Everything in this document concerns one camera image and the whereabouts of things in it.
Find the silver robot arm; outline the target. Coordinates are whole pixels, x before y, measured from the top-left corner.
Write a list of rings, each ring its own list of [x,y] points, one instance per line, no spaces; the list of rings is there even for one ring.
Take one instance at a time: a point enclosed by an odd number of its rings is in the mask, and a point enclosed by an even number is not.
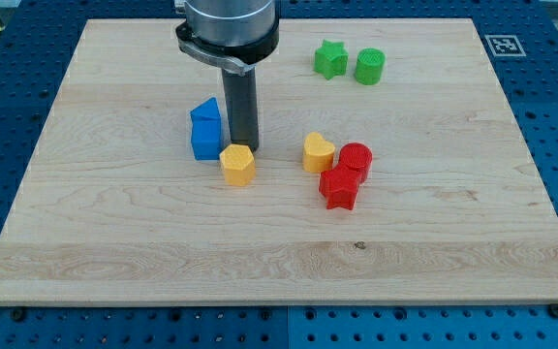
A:
[[[275,0],[174,0],[185,16],[174,33],[179,49],[201,63],[244,77],[278,46]]]

